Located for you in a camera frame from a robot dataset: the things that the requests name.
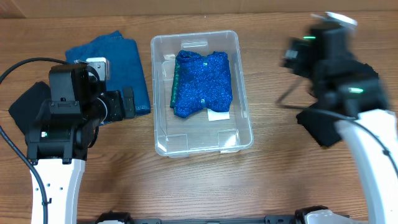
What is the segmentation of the blue green sequin cloth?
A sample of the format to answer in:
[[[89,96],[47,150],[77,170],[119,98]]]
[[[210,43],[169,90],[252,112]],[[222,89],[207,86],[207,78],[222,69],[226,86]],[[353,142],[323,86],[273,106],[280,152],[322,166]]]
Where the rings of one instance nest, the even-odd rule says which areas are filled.
[[[214,51],[202,56],[181,50],[175,58],[170,108],[187,118],[203,109],[229,111],[233,100],[228,54]]]

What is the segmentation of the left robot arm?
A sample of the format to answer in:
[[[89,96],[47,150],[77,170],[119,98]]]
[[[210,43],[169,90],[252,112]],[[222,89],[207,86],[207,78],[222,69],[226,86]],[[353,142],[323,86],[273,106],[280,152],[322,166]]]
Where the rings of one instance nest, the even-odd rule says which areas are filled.
[[[108,91],[105,58],[57,65],[49,71],[50,99],[25,134],[27,157],[40,181],[32,179],[32,223],[76,223],[78,194],[88,149],[99,127],[135,115],[134,97]]]

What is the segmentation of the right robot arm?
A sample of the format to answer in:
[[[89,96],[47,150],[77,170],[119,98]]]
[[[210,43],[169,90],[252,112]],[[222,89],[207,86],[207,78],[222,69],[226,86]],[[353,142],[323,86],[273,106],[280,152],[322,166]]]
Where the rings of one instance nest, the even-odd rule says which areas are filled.
[[[351,31],[336,21],[312,25],[293,39],[284,66],[307,78],[317,102],[299,108],[300,124],[322,146],[338,135],[351,151],[368,205],[369,223],[397,222],[397,116],[373,68],[357,61]]]

